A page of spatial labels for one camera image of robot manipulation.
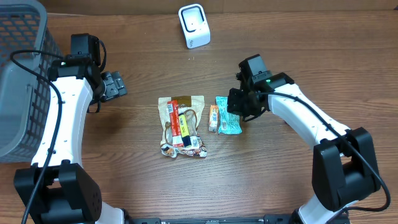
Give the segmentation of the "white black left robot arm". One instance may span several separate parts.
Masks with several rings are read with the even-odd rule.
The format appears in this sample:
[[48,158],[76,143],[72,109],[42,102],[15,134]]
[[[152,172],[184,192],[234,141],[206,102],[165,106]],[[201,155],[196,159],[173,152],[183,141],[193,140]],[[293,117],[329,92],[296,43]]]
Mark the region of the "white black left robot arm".
[[50,102],[40,145],[31,165],[16,170],[14,186],[25,205],[21,222],[130,223],[128,212],[102,200],[99,185],[81,164],[86,113],[93,103],[113,100],[127,91],[119,73],[105,72],[106,54],[79,50],[55,56],[43,77],[11,61],[50,86]]

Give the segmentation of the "red snack bar packet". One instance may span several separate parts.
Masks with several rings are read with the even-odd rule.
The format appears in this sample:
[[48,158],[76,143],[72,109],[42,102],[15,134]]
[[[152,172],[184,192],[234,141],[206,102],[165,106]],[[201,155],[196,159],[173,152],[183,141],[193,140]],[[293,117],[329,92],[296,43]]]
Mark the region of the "red snack bar packet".
[[167,109],[170,116],[170,124],[172,129],[172,144],[174,147],[183,147],[183,141],[180,132],[180,124],[178,120],[178,103],[176,100],[167,102]]

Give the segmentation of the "orange tissue packet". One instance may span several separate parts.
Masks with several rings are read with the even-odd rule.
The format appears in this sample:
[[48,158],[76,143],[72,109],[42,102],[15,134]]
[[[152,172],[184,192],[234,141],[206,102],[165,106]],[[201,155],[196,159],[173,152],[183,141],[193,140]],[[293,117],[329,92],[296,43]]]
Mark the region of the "orange tissue packet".
[[217,105],[211,105],[210,106],[210,112],[209,112],[209,123],[208,123],[208,130],[209,132],[217,132],[218,129],[218,120],[219,120],[219,109]]

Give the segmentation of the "teal tissue packet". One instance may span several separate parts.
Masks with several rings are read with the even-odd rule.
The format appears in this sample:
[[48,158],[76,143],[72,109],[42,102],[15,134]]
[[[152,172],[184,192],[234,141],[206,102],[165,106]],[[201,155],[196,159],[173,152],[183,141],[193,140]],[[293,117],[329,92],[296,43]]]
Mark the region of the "teal tissue packet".
[[227,112],[228,98],[226,96],[217,96],[215,98],[218,106],[220,125],[219,134],[241,134],[242,129],[239,123],[239,116]]

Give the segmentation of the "yellow black marker pen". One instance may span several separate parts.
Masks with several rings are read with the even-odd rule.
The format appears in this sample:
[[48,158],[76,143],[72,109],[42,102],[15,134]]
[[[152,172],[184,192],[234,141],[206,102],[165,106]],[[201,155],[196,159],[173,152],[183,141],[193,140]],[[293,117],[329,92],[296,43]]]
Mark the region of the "yellow black marker pen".
[[188,130],[188,124],[187,124],[186,117],[183,113],[180,113],[178,115],[178,118],[179,118],[180,132],[181,132],[183,145],[184,145],[184,147],[191,147],[192,143],[190,140],[190,133]]

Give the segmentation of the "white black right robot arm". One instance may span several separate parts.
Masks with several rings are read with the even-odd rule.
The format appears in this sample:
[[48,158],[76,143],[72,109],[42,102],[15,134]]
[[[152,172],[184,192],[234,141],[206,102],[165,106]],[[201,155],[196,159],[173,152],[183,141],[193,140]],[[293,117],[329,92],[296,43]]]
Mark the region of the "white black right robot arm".
[[364,128],[335,121],[304,96],[285,73],[239,72],[228,95],[228,112],[251,121],[266,111],[282,118],[312,148],[313,197],[290,215],[267,215],[274,223],[348,223],[355,203],[385,184],[373,139]]

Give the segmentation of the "beige snack pouch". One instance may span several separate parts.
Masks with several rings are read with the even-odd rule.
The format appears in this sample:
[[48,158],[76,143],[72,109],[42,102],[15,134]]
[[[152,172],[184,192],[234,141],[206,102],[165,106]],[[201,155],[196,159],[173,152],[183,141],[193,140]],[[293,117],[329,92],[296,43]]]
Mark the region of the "beige snack pouch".
[[[170,124],[167,102],[176,100],[178,103],[178,114],[183,113],[186,117],[190,133],[191,147],[174,147],[172,144],[172,129]],[[163,134],[160,142],[161,153],[172,158],[179,154],[190,157],[206,157],[207,150],[205,143],[198,133],[198,125],[205,106],[203,96],[173,96],[161,97],[158,99],[158,110]]]

